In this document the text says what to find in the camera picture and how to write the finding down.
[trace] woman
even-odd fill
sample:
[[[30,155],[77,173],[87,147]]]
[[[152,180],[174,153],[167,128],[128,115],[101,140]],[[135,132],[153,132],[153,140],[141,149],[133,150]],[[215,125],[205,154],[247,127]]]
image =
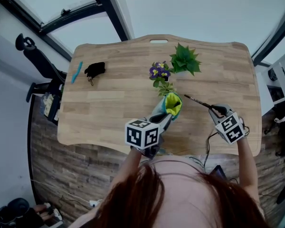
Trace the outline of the woman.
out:
[[[69,228],[268,228],[248,141],[237,142],[239,185],[205,174],[199,161],[162,156],[139,167],[132,148],[102,204]]]

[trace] blue pen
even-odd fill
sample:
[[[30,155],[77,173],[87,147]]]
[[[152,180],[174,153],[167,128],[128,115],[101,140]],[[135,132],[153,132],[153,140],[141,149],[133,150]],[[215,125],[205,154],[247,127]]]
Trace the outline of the blue pen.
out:
[[[82,66],[82,61],[79,63],[77,72],[75,74],[73,74],[73,76],[72,76],[72,81],[71,81],[72,84],[75,82],[75,79],[76,79],[76,77],[78,76],[78,74],[79,74],[79,72],[81,70],[81,66]]]

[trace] brown hair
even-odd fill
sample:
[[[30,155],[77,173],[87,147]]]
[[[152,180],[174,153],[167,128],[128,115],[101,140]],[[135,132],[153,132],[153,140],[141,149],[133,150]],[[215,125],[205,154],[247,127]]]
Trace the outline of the brown hair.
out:
[[[199,180],[209,186],[215,199],[220,217],[217,227],[269,228],[256,203],[240,186],[204,173]],[[112,189],[96,216],[81,228],[151,228],[164,193],[159,174],[143,165]]]

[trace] wooden floor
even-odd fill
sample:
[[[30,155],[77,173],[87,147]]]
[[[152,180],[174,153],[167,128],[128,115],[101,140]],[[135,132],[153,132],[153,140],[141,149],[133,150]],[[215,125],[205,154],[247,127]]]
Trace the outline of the wooden floor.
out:
[[[263,117],[263,130],[273,118],[273,113]],[[277,129],[273,129],[268,135],[263,135],[261,153],[255,158],[261,205],[273,228],[277,227],[285,213],[285,201],[276,205],[276,197],[285,186],[284,158],[275,156],[280,143]],[[57,141],[57,127],[40,113],[40,98],[36,97],[31,123],[31,160],[34,180],[43,183],[35,182],[36,193],[42,201],[50,201],[60,209],[66,227],[90,210],[87,201],[100,200],[105,196],[125,157],[123,153],[102,146],[60,144]],[[211,155],[210,151],[207,171],[218,164],[229,179],[238,177],[237,156]]]

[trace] wooden table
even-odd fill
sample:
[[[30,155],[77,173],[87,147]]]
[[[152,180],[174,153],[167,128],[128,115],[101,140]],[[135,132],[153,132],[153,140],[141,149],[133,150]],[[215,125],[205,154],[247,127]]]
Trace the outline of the wooden table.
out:
[[[151,43],[165,39],[167,43]],[[188,94],[208,104],[227,103],[250,128],[248,141],[254,156],[261,146],[261,108],[256,75],[248,48],[241,43],[208,43],[172,35],[148,35],[130,41],[83,44],[76,48],[66,77],[59,112],[58,140],[70,145],[89,143],[128,153],[124,125],[133,118],[149,115],[161,100],[149,79],[153,62],[167,61],[178,43],[196,48],[201,73],[170,77],[179,95]],[[74,84],[72,75],[80,61],[82,69]],[[106,72],[88,82],[84,70],[105,62]],[[163,147],[177,155],[205,154],[206,138],[214,130],[207,108],[185,98],[179,118],[164,134]],[[210,153],[238,154],[236,144],[220,136],[210,139]]]

